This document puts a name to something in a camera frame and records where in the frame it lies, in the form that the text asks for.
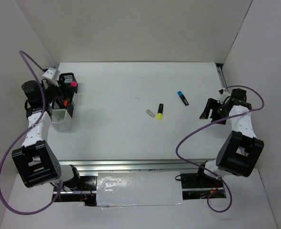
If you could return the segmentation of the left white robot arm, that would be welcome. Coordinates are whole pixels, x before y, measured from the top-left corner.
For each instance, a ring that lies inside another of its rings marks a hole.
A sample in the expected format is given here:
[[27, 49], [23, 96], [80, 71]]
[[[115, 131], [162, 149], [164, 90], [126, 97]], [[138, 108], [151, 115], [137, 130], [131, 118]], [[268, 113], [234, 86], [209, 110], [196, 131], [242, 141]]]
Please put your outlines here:
[[76, 79], [67, 75], [55, 83], [42, 79], [40, 84], [30, 80], [21, 88], [27, 97], [24, 108], [31, 130], [21, 147], [12, 151], [11, 157], [24, 185], [30, 188], [61, 179], [69, 190], [79, 189], [82, 178], [76, 167], [69, 165], [62, 171], [47, 140], [52, 121], [61, 124], [66, 117], [72, 117], [72, 99], [78, 92]]

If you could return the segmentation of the pink cap black highlighter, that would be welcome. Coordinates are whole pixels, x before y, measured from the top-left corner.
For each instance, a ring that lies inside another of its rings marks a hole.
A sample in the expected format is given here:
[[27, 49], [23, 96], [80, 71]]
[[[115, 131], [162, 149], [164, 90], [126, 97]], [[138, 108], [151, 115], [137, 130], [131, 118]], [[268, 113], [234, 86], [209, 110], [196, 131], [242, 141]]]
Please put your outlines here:
[[77, 82], [72, 82], [72, 83], [71, 83], [71, 86], [77, 87], [77, 86], [78, 86], [78, 83], [77, 83]]

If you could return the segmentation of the blue cap black highlighter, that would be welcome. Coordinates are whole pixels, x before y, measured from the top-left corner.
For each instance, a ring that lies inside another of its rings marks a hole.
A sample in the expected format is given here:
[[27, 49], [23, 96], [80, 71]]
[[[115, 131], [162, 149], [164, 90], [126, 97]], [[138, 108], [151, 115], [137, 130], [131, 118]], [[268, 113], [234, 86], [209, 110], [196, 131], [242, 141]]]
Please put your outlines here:
[[184, 105], [188, 106], [189, 103], [188, 103], [187, 99], [185, 98], [184, 94], [182, 93], [182, 91], [178, 91], [177, 94], [180, 97], [180, 99], [182, 100], [182, 102], [184, 103]]

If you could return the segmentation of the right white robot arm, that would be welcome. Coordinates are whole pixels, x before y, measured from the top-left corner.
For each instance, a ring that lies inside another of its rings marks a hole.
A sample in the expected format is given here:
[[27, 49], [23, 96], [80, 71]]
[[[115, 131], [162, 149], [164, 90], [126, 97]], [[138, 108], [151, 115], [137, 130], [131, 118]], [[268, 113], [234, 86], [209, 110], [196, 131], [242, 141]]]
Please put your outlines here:
[[196, 175], [196, 182], [201, 187], [207, 187], [214, 176], [248, 177], [264, 148], [264, 142], [257, 138], [252, 127], [252, 106], [247, 102], [247, 92], [238, 88], [229, 93], [223, 88], [219, 94], [217, 100], [208, 99], [200, 119], [211, 118], [214, 122], [231, 117], [231, 133], [217, 158], [202, 164], [203, 171]]

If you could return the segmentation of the yellow cap black highlighter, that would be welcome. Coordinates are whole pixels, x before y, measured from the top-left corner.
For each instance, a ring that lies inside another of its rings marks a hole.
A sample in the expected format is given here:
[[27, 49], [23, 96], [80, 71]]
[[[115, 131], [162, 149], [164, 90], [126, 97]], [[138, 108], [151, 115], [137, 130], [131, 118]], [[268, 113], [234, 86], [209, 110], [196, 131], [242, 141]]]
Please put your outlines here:
[[164, 104], [159, 104], [158, 113], [157, 113], [158, 120], [161, 120], [163, 117], [163, 108], [164, 108]]

